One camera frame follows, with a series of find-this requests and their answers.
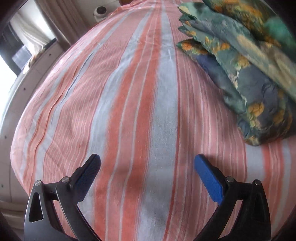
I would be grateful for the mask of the pink striped bed cover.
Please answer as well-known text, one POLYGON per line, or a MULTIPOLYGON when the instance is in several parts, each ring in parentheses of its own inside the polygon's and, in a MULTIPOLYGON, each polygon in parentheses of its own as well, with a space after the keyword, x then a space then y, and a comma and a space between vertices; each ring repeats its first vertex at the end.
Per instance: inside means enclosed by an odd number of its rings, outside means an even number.
POLYGON ((276 235, 295 206, 295 137, 245 144, 221 91, 176 47, 178 4, 122 6, 60 58, 18 122, 14 173, 30 193, 98 154, 79 208, 102 240, 193 240, 217 206, 194 170, 202 153, 262 182, 276 235))

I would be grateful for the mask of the beige curtain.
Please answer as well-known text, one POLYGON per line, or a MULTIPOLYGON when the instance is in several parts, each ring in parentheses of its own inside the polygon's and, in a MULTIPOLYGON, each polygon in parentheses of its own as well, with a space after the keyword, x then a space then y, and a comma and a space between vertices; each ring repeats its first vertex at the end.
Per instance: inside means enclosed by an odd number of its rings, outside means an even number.
POLYGON ((74 45, 90 25, 75 1, 35 1, 46 23, 64 51, 74 45))

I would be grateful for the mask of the white round bedside device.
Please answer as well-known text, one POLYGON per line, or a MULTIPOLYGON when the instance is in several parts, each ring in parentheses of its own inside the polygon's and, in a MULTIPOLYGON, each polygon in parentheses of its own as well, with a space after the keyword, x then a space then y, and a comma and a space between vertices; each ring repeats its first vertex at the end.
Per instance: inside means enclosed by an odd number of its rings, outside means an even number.
POLYGON ((105 6, 98 6, 94 12, 93 16, 97 23, 101 22, 107 17, 107 8, 105 6))

